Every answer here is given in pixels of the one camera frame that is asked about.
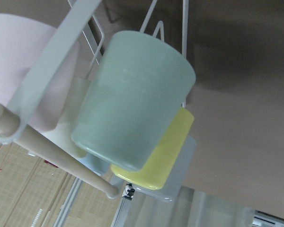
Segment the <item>green plastic cup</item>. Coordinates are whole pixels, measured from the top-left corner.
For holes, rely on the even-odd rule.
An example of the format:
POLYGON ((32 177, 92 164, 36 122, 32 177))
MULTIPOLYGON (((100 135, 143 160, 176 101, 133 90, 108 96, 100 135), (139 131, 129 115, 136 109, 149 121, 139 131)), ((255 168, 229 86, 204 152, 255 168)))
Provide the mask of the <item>green plastic cup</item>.
POLYGON ((167 43, 137 31, 117 32, 88 88, 71 139, 106 162, 139 171, 195 81, 192 65, 167 43))

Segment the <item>yellow plastic cup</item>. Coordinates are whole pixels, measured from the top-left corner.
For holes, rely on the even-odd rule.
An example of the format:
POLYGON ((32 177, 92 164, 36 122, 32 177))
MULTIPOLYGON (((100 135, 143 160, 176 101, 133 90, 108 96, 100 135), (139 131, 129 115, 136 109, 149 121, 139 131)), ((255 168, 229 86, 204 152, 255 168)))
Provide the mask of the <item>yellow plastic cup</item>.
POLYGON ((141 170, 126 171, 112 165, 112 172, 117 177, 137 186, 150 190, 162 189, 186 141, 193 121, 194 116, 181 107, 141 170))

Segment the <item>grey plastic cup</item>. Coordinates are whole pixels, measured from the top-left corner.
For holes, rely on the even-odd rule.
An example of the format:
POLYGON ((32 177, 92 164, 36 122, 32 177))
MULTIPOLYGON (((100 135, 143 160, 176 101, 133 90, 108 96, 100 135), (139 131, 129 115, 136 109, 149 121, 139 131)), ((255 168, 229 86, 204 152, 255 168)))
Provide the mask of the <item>grey plastic cup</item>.
POLYGON ((138 192, 154 197, 160 201, 174 201, 179 193, 196 146, 196 141, 192 137, 187 136, 186 141, 179 153, 179 156, 162 189, 150 190, 131 183, 133 188, 138 192))

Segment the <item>cream plastic cup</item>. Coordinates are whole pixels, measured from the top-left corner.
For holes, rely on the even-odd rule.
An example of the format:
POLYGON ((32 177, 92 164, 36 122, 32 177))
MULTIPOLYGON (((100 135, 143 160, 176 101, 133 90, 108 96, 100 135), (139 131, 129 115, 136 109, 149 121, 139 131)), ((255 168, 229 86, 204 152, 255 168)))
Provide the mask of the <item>cream plastic cup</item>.
POLYGON ((62 114, 55 129, 43 132, 42 135, 63 149, 74 158, 84 158, 87 152, 77 147, 71 140, 71 131, 81 104, 86 96, 90 81, 74 77, 71 83, 62 114))

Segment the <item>pink plastic cup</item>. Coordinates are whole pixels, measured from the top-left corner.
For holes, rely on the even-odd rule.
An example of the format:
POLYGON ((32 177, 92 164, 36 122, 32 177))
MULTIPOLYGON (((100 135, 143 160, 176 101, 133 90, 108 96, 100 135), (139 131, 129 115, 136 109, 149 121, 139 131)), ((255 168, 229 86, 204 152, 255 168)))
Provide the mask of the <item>pink plastic cup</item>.
MULTIPOLYGON (((0 13, 0 104, 7 105, 56 29, 45 23, 0 13)), ((76 42, 51 81, 29 125, 38 132, 56 128, 69 92, 80 43, 76 42)))

